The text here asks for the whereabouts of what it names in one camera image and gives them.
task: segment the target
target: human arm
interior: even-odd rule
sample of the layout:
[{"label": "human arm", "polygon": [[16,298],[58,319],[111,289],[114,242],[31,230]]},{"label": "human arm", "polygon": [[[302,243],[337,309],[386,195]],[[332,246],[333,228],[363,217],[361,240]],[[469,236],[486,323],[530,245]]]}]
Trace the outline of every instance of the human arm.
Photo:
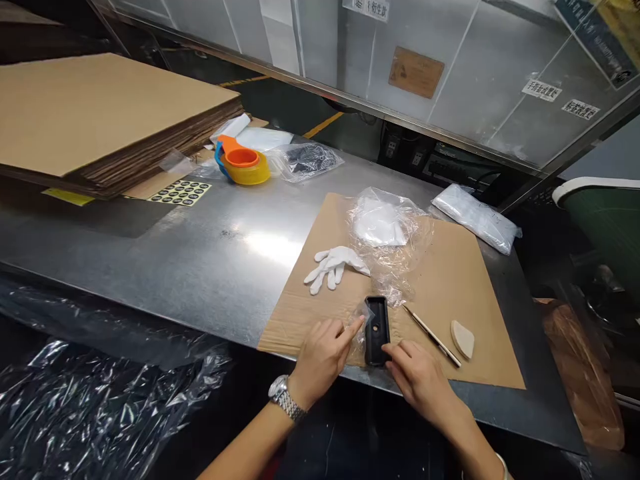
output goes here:
[{"label": "human arm", "polygon": [[[311,328],[287,382],[287,390],[300,408],[309,411],[329,390],[345,367],[351,340],[363,322],[364,318],[360,317],[343,328],[338,320],[325,320]],[[198,480],[258,478],[294,426],[280,406],[269,402]]]},{"label": "human arm", "polygon": [[383,350],[393,379],[405,400],[451,442],[472,480],[502,480],[505,467],[475,422],[471,410],[456,396],[440,363],[416,342],[402,340]]}]

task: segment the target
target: hand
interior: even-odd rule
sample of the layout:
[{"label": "hand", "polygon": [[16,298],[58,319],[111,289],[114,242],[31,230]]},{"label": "hand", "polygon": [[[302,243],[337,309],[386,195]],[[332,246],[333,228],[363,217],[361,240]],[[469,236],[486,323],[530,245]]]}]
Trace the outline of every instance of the hand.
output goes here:
[{"label": "hand", "polygon": [[414,341],[383,345],[392,361],[386,363],[405,400],[445,436],[473,421],[469,408],[451,389],[436,358]]},{"label": "hand", "polygon": [[311,328],[287,382],[291,398],[301,408],[308,411],[340,375],[351,340],[364,321],[364,316],[360,316],[344,328],[340,320],[324,320]]}]

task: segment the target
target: stainless steel workbench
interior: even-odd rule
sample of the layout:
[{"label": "stainless steel workbench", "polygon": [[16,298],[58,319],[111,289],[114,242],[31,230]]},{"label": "stainless steel workbench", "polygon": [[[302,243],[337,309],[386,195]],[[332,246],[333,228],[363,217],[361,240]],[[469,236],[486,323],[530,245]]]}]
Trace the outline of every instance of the stainless steel workbench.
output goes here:
[{"label": "stainless steel workbench", "polygon": [[[328,192],[373,186],[427,209],[441,190],[341,155],[346,164],[298,185],[212,180],[191,208],[125,198],[76,207],[0,179],[0,261],[256,348]],[[479,243],[527,390],[454,390],[481,422],[584,453],[517,257]],[[344,376],[398,393],[382,370]]]}]

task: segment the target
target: cotton glove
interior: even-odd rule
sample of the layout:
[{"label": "cotton glove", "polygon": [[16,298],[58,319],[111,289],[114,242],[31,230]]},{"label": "cotton glove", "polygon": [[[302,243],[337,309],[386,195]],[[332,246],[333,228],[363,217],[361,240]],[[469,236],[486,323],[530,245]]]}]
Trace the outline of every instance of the cotton glove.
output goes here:
[{"label": "cotton glove", "polygon": [[313,282],[309,288],[309,292],[312,295],[316,295],[320,291],[322,282],[327,274],[329,275],[327,278],[327,286],[329,290],[335,290],[335,286],[342,280],[345,265],[352,266],[363,275],[371,276],[369,268],[360,257],[358,257],[356,252],[350,248],[335,247],[331,250],[318,252],[313,259],[316,260],[316,262],[320,262],[320,265],[305,278],[305,284]]}]

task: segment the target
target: watch face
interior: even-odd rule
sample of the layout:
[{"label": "watch face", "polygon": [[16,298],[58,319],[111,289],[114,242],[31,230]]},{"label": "watch face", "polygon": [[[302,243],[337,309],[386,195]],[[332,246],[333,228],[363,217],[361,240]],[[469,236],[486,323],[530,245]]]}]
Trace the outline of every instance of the watch face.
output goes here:
[{"label": "watch face", "polygon": [[272,399],[278,395],[283,389],[286,389],[288,375],[280,375],[269,387],[269,398]]}]

